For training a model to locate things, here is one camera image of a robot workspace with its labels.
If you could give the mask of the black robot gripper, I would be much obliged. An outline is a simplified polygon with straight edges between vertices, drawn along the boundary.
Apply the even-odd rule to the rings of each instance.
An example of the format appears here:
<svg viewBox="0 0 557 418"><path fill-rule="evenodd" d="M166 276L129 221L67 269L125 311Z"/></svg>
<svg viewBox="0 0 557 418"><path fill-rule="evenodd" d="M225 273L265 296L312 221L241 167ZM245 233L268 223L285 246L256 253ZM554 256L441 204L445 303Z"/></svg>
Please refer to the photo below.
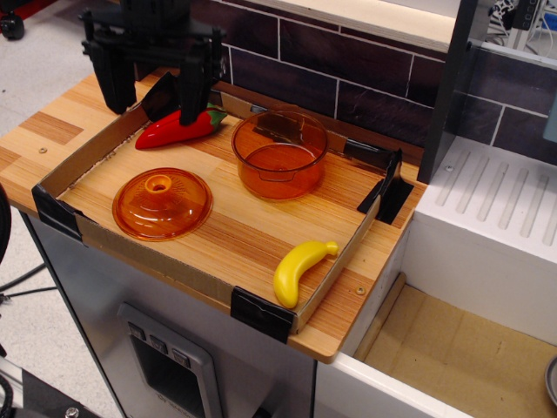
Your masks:
<svg viewBox="0 0 557 418"><path fill-rule="evenodd" d="M116 114L136 103L134 64L179 67L181 125L190 125L225 73L224 30L192 17L189 1L120 1L86 10L84 54L104 101Z"/></svg>

